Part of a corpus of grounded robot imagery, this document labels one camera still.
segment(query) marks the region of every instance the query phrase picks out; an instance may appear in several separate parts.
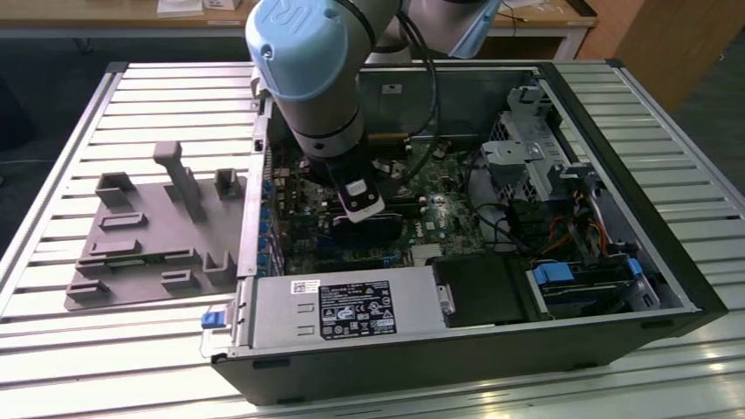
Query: floor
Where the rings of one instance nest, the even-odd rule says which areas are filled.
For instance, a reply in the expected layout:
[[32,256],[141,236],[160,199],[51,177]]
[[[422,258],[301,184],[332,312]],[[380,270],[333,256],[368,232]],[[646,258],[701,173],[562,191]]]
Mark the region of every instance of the floor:
[[[0,252],[36,197],[79,116],[112,61],[240,61],[241,39],[101,39],[80,55],[71,40],[0,40],[0,75],[31,115],[37,135],[0,152]],[[745,191],[745,32],[709,71],[676,119],[724,174]],[[9,161],[37,162],[4,164]]]

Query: aluminum profile table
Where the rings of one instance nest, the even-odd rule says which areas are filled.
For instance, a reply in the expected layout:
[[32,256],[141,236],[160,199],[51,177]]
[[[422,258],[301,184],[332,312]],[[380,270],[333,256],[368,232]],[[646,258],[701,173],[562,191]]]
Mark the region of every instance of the aluminum profile table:
[[[199,176],[240,167],[252,149],[249,64],[132,64],[104,76],[0,264],[0,417],[741,416],[742,197],[622,68],[604,62],[557,67],[730,308],[728,316],[608,367],[256,408],[200,353],[200,315],[232,295],[83,313],[63,307],[100,173],[127,170],[135,182],[164,180],[149,161],[156,141],[184,141],[184,162]],[[217,334],[208,343],[220,347],[227,339]]]

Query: motherboard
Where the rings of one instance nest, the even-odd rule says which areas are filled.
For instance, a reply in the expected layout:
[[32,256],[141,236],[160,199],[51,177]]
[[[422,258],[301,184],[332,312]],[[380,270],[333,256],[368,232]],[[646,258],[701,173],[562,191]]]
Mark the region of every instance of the motherboard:
[[[429,143],[408,145],[406,161],[418,161]],[[478,222],[465,202],[465,157],[441,147],[428,165],[386,199],[386,210],[352,224],[328,186],[313,182],[300,152],[276,155],[273,183],[280,244],[289,275],[424,265],[445,254],[482,250]],[[375,162],[401,171],[405,161]]]

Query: blue tab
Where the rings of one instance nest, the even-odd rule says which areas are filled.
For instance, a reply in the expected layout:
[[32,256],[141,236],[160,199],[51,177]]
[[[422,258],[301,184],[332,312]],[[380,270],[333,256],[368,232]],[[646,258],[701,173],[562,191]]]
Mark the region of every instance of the blue tab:
[[219,329],[225,327],[225,312],[207,312],[201,315],[201,328]]
[[626,264],[629,265],[630,274],[634,277],[640,277],[641,275],[644,275],[644,271],[641,270],[641,264],[640,264],[640,261],[637,259],[630,258],[626,261]]
[[536,283],[538,285],[554,282],[574,281],[572,268],[569,268],[569,264],[564,262],[542,264],[533,270],[533,277],[536,277]]

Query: power supply label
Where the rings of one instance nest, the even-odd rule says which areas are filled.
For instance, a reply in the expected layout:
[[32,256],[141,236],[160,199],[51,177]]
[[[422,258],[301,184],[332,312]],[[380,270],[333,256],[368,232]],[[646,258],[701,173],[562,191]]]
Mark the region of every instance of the power supply label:
[[317,291],[321,337],[325,340],[396,333],[388,281],[325,285]]

